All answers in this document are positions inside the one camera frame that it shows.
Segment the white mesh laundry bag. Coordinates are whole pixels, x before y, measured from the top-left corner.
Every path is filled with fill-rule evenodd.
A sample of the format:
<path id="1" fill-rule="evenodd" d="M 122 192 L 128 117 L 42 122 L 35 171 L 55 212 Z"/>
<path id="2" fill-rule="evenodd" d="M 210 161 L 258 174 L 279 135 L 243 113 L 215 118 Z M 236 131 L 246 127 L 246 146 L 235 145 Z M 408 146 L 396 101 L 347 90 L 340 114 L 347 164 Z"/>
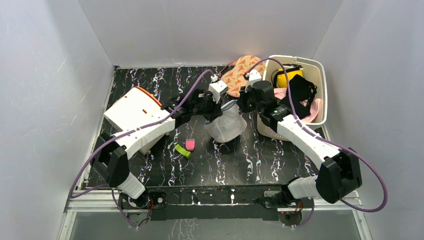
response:
<path id="1" fill-rule="evenodd" d="M 227 143 L 241 135 L 247 128 L 247 122 L 239 113 L 236 100 L 221 107 L 222 115 L 213 121 L 206 121 L 204 128 L 218 143 Z"/>

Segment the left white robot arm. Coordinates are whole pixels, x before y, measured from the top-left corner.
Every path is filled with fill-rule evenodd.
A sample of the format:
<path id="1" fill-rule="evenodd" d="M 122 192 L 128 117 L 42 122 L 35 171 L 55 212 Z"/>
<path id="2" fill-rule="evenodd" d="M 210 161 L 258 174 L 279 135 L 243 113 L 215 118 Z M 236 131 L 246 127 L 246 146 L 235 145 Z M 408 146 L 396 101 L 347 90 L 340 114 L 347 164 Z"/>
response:
<path id="1" fill-rule="evenodd" d="M 222 115 L 221 96 L 227 88 L 195 89 L 179 107 L 183 96 L 160 103 L 145 89 L 136 86 L 112 105 L 105 118 L 118 129 L 114 135 L 97 138 L 99 150 L 91 166 L 111 188 L 121 190 L 134 207 L 145 208 L 150 191 L 131 173 L 129 159 L 137 152 L 146 154 L 165 134 L 189 122 L 192 116 L 211 121 Z"/>

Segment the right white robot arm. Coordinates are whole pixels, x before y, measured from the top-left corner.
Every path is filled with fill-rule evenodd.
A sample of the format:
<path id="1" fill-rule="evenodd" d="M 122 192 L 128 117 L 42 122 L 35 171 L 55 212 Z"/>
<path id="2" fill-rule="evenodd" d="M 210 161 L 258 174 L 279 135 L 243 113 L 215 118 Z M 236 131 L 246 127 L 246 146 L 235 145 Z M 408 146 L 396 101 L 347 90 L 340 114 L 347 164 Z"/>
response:
<path id="1" fill-rule="evenodd" d="M 243 113 L 257 113 L 266 126 L 292 142 L 319 170 L 315 176 L 298 177 L 282 185 L 280 195 L 286 206 L 295 207 L 303 198 L 321 198 L 334 204 L 362 186 L 358 157 L 298 124 L 292 109 L 274 96 L 270 82 L 259 80 L 243 86 L 237 105 Z"/>

